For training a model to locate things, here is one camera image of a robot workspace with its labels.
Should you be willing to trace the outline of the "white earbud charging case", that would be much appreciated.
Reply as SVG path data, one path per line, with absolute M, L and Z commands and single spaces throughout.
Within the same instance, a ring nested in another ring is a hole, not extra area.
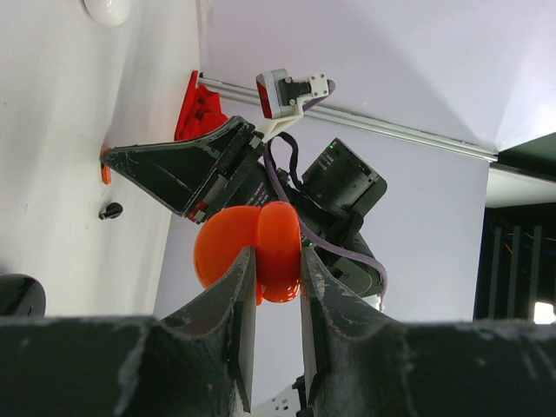
M 90 17 L 106 27 L 124 24 L 131 12 L 132 0 L 83 0 Z

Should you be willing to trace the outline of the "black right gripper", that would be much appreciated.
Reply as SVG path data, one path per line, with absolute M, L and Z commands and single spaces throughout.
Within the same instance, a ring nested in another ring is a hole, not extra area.
M 110 149 L 101 164 L 175 215 L 201 224 L 222 209 L 291 202 L 272 155 L 272 142 L 255 148 L 255 126 L 233 116 L 194 140 Z

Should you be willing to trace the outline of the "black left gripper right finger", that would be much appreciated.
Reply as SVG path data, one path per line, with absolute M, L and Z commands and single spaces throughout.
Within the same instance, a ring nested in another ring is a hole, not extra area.
M 311 248 L 301 252 L 306 396 L 316 416 L 431 416 L 409 327 L 335 279 Z

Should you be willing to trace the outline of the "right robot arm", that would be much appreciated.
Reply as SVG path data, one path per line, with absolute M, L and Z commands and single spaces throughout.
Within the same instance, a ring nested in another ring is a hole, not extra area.
M 302 244 L 314 247 L 332 276 L 361 298 L 382 296 L 386 271 L 368 264 L 373 253 L 361 228 L 386 181 L 340 139 L 298 175 L 297 141 L 286 132 L 278 136 L 291 148 L 287 169 L 276 167 L 261 132 L 240 116 L 193 140 L 108 149 L 100 161 L 196 224 L 228 207 L 277 201 L 280 186 L 301 218 Z

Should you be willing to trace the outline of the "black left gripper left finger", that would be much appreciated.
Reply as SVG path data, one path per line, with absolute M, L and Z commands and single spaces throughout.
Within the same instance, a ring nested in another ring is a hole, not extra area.
M 161 320 L 118 316 L 138 336 L 118 368 L 115 416 L 243 416 L 252 408 L 255 250 Z

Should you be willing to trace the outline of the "orange earbud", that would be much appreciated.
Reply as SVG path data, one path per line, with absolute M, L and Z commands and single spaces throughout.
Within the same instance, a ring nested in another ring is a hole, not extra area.
M 111 171 L 110 167 L 106 165 L 103 161 L 105 156 L 112 150 L 112 148 L 104 149 L 100 154 L 100 167 L 101 167 L 101 179 L 103 184 L 110 185 L 111 184 Z

